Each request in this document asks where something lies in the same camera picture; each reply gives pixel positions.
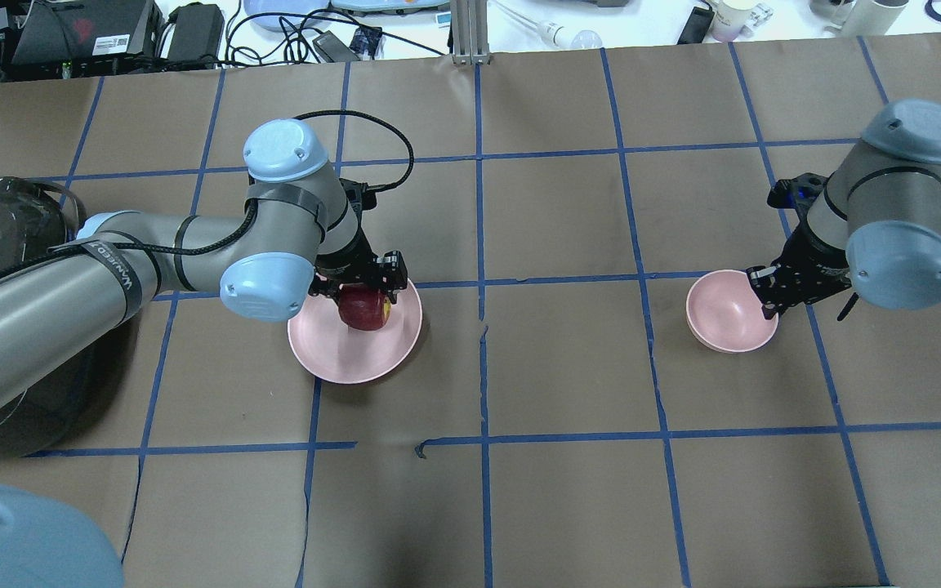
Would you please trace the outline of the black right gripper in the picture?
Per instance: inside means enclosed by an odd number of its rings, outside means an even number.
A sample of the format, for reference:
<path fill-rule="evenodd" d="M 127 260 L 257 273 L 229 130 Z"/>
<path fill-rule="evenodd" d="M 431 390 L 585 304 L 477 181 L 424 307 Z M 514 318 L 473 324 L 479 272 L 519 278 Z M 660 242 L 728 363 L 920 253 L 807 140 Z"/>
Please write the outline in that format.
<path fill-rule="evenodd" d="M 747 268 L 748 286 L 760 301 L 765 320 L 780 316 L 782 306 L 815 304 L 850 287 L 844 250 L 822 241 L 806 223 L 811 208 L 825 202 L 826 183 L 826 177 L 806 172 L 770 187 L 766 204 L 795 212 L 798 224 L 772 263 Z M 858 299 L 858 294 L 849 295 L 836 316 L 838 323 L 848 318 Z"/>

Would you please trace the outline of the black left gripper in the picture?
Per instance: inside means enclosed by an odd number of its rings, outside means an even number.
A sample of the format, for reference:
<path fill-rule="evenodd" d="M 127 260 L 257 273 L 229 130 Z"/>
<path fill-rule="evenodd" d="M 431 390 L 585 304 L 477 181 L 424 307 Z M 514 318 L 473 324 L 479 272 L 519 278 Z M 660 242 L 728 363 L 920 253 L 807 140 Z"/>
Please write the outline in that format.
<path fill-rule="evenodd" d="M 397 296 L 408 287 L 408 268 L 404 254 L 388 251 L 380 256 L 373 251 L 363 233 L 363 212 L 377 205 L 377 191 L 368 184 L 341 180 L 347 197 L 344 226 L 352 222 L 355 233 L 341 239 L 341 246 L 332 253 L 318 254 L 314 267 L 316 276 L 311 280 L 311 296 L 339 299 L 345 284 L 366 284 L 383 291 L 386 296 Z"/>

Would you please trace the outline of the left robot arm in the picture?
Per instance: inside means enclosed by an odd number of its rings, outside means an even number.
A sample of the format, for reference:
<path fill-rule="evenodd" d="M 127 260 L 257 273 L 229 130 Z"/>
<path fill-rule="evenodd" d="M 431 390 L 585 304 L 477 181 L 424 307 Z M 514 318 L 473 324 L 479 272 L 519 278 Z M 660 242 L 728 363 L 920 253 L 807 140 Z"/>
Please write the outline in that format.
<path fill-rule="evenodd" d="M 238 220 L 106 212 L 74 239 L 0 271 L 0 409 L 126 323 L 163 291 L 216 294 L 235 315 L 286 323 L 309 296 L 395 305 L 403 254 L 377 254 L 362 215 L 376 186 L 341 179 L 306 116 L 274 119 L 243 146 L 249 184 Z"/>

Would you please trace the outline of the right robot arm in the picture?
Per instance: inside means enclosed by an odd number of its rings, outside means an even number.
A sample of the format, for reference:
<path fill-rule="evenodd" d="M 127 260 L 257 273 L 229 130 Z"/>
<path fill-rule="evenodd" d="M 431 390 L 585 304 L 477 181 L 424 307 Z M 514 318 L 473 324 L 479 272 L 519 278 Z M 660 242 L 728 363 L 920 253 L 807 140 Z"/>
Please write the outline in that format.
<path fill-rule="evenodd" d="M 941 104 L 885 105 L 831 175 L 781 179 L 768 205 L 798 224 L 746 271 L 765 319 L 846 290 L 888 310 L 941 304 Z"/>

